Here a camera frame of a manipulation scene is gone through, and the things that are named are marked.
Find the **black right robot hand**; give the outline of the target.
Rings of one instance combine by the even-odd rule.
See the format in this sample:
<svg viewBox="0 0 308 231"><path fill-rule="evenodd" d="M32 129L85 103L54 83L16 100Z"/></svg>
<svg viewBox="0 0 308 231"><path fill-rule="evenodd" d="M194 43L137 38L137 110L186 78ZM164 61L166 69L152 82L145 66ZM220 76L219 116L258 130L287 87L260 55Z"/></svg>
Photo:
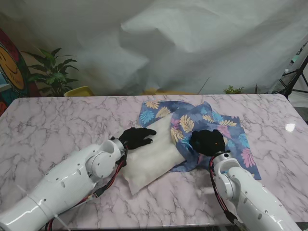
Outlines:
<svg viewBox="0 0 308 231"><path fill-rule="evenodd" d="M194 131L189 143L196 152L205 156L216 156L225 152L224 137L216 129Z"/></svg>

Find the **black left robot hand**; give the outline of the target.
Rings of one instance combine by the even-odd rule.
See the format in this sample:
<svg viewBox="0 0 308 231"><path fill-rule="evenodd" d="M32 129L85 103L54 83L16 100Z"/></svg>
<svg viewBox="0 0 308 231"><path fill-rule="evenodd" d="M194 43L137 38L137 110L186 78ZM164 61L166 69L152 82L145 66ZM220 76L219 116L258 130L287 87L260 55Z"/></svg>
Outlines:
<svg viewBox="0 0 308 231"><path fill-rule="evenodd" d="M134 150L153 142L149 136L156 135L156 131L149 128L129 128L118 138L128 150Z"/></svg>

